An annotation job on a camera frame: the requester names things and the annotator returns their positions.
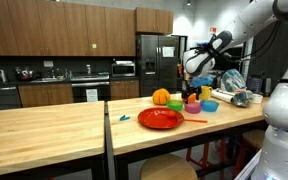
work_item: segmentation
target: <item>cable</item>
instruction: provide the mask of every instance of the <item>cable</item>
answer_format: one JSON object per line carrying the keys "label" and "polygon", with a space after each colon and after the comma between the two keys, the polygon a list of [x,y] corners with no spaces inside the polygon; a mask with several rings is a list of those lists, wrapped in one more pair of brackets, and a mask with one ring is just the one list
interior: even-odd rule
{"label": "cable", "polygon": [[[245,62],[245,61],[249,61],[249,60],[252,60],[252,59],[255,59],[255,58],[259,58],[261,56],[263,56],[266,51],[272,46],[274,40],[275,40],[275,37],[277,35],[277,32],[278,32],[278,29],[280,27],[280,22],[276,22],[276,24],[274,25],[274,28],[273,28],[273,31],[272,33],[270,34],[270,36],[266,39],[266,41],[262,44],[262,46],[260,48],[258,48],[257,50],[255,50],[254,52],[250,53],[250,54],[247,54],[247,55],[244,55],[244,56],[232,56],[230,55],[229,53],[224,53],[221,55],[226,59],[226,61],[228,62],[234,62],[234,63],[241,63],[241,62]],[[248,59],[243,59],[247,56],[251,56],[251,55],[254,55],[256,54],[258,51],[260,51],[269,41],[271,40],[269,46],[267,48],[265,48],[264,52],[258,56],[254,56],[254,57],[251,57],[251,58],[248,58]]]}

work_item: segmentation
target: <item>red plate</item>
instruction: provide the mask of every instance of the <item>red plate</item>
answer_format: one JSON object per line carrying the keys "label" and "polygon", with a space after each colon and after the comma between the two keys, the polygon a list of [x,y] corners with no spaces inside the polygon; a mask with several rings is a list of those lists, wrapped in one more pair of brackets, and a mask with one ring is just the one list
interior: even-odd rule
{"label": "red plate", "polygon": [[149,108],[138,114],[138,121],[141,125],[154,129],[170,129],[182,124],[184,116],[174,111],[176,116],[168,117],[167,113],[172,111],[168,108]]}

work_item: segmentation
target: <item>microwave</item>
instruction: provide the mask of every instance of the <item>microwave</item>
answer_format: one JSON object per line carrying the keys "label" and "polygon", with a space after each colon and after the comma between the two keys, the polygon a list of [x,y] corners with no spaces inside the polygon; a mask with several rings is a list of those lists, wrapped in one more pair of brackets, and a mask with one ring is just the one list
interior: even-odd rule
{"label": "microwave", "polygon": [[135,76],[135,64],[112,64],[112,77]]}

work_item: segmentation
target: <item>wooden countertop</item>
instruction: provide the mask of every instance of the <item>wooden countertop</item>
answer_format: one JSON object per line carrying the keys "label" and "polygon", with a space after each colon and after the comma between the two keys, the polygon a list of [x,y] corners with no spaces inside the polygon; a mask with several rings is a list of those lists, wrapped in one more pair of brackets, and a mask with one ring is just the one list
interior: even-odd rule
{"label": "wooden countertop", "polygon": [[[181,94],[171,95],[171,99],[180,100]],[[221,100],[216,100],[220,103],[216,112],[201,111],[198,114],[187,113],[183,107],[181,113],[185,118],[205,119],[208,120],[208,123],[184,121],[177,128],[169,130],[149,129],[138,123],[137,116],[142,110],[152,107],[166,107],[154,105],[152,97],[109,101],[108,109],[113,154],[119,155],[263,120],[262,108],[267,100],[264,98],[262,104],[251,104],[248,108],[241,108]],[[130,119],[120,121],[119,118],[123,115],[130,116]]]}
{"label": "wooden countertop", "polygon": [[104,102],[0,111],[0,175],[104,153]]}

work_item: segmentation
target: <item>sink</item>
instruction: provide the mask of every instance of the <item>sink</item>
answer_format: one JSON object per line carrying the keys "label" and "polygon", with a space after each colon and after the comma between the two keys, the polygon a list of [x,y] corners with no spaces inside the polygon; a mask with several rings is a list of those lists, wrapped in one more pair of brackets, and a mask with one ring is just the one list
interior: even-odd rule
{"label": "sink", "polygon": [[36,79],[31,82],[58,82],[63,81],[64,79],[57,79],[57,78],[42,78],[42,79]]}

